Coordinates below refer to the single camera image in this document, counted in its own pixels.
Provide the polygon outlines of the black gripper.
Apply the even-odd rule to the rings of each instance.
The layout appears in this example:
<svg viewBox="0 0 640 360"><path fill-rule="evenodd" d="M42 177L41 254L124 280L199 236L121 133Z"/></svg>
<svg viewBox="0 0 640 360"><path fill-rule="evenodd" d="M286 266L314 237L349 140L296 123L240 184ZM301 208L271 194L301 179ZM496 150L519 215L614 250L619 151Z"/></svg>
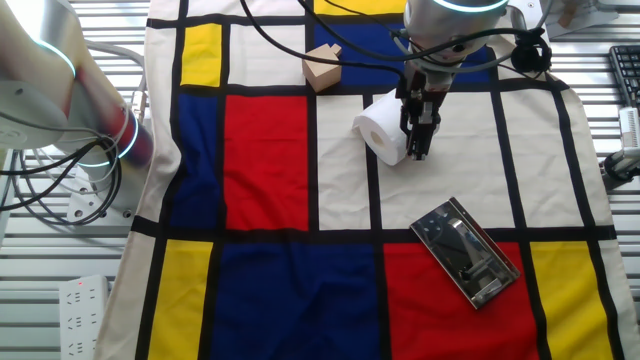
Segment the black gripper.
<svg viewBox="0 0 640 360"><path fill-rule="evenodd" d="M448 74L423 72L415 67L404 69L404 77L398 84L398 98L402 102L400 129L406 135L407 146L414 140L414 160L424 160L429 153L433 136L439 129L439 110L448 91ZM416 118L413 131L411 118Z"/></svg>

